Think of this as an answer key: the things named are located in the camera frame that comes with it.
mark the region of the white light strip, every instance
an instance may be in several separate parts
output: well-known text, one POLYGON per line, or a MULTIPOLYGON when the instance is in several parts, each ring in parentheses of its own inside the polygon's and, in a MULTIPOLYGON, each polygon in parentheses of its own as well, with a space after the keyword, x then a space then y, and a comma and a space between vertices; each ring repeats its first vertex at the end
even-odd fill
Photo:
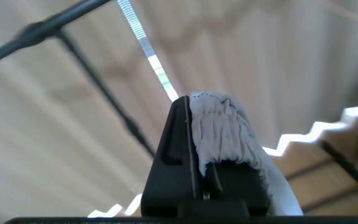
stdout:
POLYGON ((127 215, 127 216, 130 216, 133 213, 135 213, 137 208, 139 208, 141 199, 142 199, 142 194, 136 195, 136 197, 133 199, 131 204, 128 206, 127 210, 125 210, 124 214, 127 215))
POLYGON ((108 212, 100 212, 98 210, 93 211, 88 215, 88 218, 112 218, 115 217, 119 211, 121 211, 122 206, 119 204, 115 204, 113 207, 110 208, 108 212))
MULTIPOLYGON (((344 115, 350 117, 358 117, 358 106, 353 108, 344 109, 344 115)), ((342 130, 348 127, 348 124, 343 122, 325 123, 325 122, 314 122, 311 130, 308 134, 283 134, 278 141, 277 148, 271 149, 262 147, 264 151, 271 156, 282 156, 290 142, 315 142, 320 134, 325 130, 342 130)))

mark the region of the gray fabric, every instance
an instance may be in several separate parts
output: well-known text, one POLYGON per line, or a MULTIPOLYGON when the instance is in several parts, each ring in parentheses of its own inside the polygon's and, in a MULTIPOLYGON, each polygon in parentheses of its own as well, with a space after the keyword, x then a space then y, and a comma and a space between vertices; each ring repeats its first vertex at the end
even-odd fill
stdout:
POLYGON ((200 91, 190 96, 190 109, 202 175, 209 162, 246 162, 258 171, 270 197, 270 215, 303 215, 290 185, 260 146, 238 101, 221 93, 200 91))

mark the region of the ceiling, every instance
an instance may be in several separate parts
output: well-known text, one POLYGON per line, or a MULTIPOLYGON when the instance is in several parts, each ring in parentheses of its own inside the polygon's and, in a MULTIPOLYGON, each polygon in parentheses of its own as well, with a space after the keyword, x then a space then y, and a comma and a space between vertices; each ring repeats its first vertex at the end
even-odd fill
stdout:
MULTIPOLYGON (((0 45, 76 1, 0 0, 0 45)), ((261 145, 358 105, 358 1, 131 1, 179 96, 241 101, 261 145)), ((67 25, 156 148, 171 100, 117 2, 67 25)), ((152 160, 56 40, 0 61, 0 223, 126 208, 152 160)))

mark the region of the bright light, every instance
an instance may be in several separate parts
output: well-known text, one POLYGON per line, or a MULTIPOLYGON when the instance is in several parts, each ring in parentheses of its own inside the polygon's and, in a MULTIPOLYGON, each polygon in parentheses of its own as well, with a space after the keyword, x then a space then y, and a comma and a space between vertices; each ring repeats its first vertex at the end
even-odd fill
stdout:
POLYGON ((98 210, 93 211, 92 213, 90 213, 90 215, 88 215, 88 218, 112 218, 115 217, 119 213, 119 211, 121 211, 121 209, 121 205, 115 204, 113 207, 110 208, 108 212, 100 212, 98 210))
MULTIPOLYGON (((358 117, 358 106, 353 108, 344 109, 344 114, 351 117, 358 117)), ((284 154, 290 142, 315 142, 320 134, 325 130, 342 130, 347 128, 348 125, 343 122, 325 123, 325 122, 314 122, 308 134, 283 134, 278 141, 277 148, 271 149, 262 147, 264 151, 271 156, 280 157, 284 154)))
POLYGON ((135 211, 137 210, 137 208, 139 208, 140 205, 140 200, 142 199, 142 194, 138 194, 136 195, 136 197, 133 199, 133 201, 131 202, 131 204, 128 206, 127 210, 125 210, 125 215, 130 216, 133 213, 135 213, 135 211))

